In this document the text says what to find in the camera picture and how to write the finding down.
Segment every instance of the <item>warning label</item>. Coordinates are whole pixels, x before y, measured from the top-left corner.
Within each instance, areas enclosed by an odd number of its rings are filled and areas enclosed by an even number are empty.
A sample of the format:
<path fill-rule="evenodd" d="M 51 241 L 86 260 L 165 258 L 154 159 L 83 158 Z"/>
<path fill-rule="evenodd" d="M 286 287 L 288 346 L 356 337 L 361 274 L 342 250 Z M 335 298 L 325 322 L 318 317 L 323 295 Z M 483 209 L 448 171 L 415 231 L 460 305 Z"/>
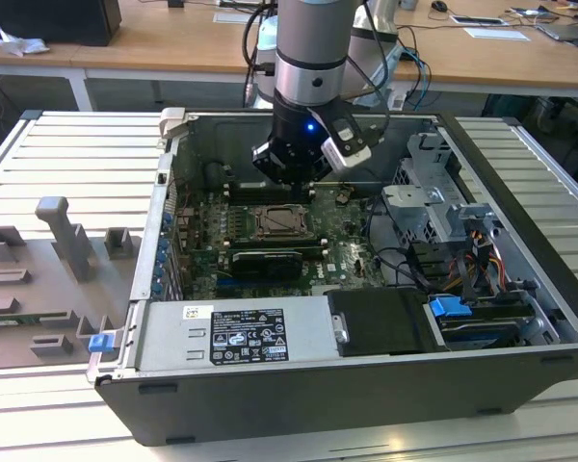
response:
<path fill-rule="evenodd" d="M 210 361 L 216 366 L 289 361 L 281 309 L 212 313 Z"/>

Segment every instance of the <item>green circuit board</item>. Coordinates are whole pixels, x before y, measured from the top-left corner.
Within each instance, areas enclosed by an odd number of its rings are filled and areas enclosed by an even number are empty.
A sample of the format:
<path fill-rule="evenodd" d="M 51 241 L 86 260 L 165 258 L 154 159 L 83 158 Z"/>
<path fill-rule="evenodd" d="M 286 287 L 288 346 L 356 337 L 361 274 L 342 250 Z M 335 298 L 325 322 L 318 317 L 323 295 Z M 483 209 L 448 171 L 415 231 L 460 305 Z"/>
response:
<path fill-rule="evenodd" d="M 185 298 L 322 295 L 335 288 L 383 286 L 381 270 L 361 235 L 368 218 L 367 199 L 353 198 L 352 190 L 341 185 L 315 191 L 309 204 L 275 206 L 230 205 L 223 192 L 194 192 L 179 231 Z M 256 250 L 298 251 L 304 255 L 302 275 L 282 282 L 235 280 L 228 261 L 243 249 L 227 243 L 260 242 L 267 232 L 274 235 L 278 230 L 285 234 L 295 230 L 284 238 L 292 245 L 272 240 Z"/>

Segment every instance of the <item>aluminum profile table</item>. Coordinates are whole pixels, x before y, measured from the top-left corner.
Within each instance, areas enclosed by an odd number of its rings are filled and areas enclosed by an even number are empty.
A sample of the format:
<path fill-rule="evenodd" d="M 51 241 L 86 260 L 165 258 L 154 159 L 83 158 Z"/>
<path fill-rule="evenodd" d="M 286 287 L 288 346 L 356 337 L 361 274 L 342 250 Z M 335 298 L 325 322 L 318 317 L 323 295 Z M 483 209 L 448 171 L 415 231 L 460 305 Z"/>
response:
<path fill-rule="evenodd" d="M 120 219 L 141 233 L 152 175 L 134 161 L 153 164 L 162 151 L 152 130 L 157 120 L 157 114 L 45 113 L 20 121 L 0 148 L 0 220 L 24 226 L 24 201 L 36 205 L 40 194 L 64 193 L 91 233 Z M 578 187 L 522 129 L 499 119 L 460 123 L 578 275 Z M 108 162 L 116 159 L 121 162 Z M 42 225 L 25 226 L 26 239 L 48 233 Z M 132 439 L 84 370 L 0 371 L 0 460 L 578 461 L 578 380 L 552 387 L 511 415 L 150 449 Z"/>
<path fill-rule="evenodd" d="M 578 278 L 578 184 L 522 127 L 496 118 L 459 122 Z M 486 202 L 466 170 L 460 177 Z"/>

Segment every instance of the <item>white tissue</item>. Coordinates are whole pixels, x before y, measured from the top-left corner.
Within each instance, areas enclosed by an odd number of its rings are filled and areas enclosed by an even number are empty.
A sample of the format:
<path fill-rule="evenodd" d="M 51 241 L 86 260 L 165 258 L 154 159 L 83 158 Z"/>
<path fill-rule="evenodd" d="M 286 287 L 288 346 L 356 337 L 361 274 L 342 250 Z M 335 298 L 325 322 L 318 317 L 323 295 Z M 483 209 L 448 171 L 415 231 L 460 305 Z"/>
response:
<path fill-rule="evenodd" d="M 0 46 L 7 53 L 22 57 L 24 53 L 43 53 L 49 51 L 40 38 L 19 38 L 11 36 L 0 28 Z"/>

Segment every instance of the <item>blue latch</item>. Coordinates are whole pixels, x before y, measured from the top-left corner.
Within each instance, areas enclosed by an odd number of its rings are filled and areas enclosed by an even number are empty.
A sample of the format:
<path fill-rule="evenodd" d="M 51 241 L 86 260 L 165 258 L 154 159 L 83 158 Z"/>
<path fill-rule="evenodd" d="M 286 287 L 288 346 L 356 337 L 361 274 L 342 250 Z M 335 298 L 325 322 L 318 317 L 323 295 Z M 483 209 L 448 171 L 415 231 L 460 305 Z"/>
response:
<path fill-rule="evenodd" d="M 460 303 L 459 296 L 440 296 L 429 303 L 436 317 L 471 316 L 473 312 L 467 305 Z"/>
<path fill-rule="evenodd" d="M 88 351 L 90 353 L 108 353 L 114 351 L 116 334 L 94 334 L 90 337 Z"/>

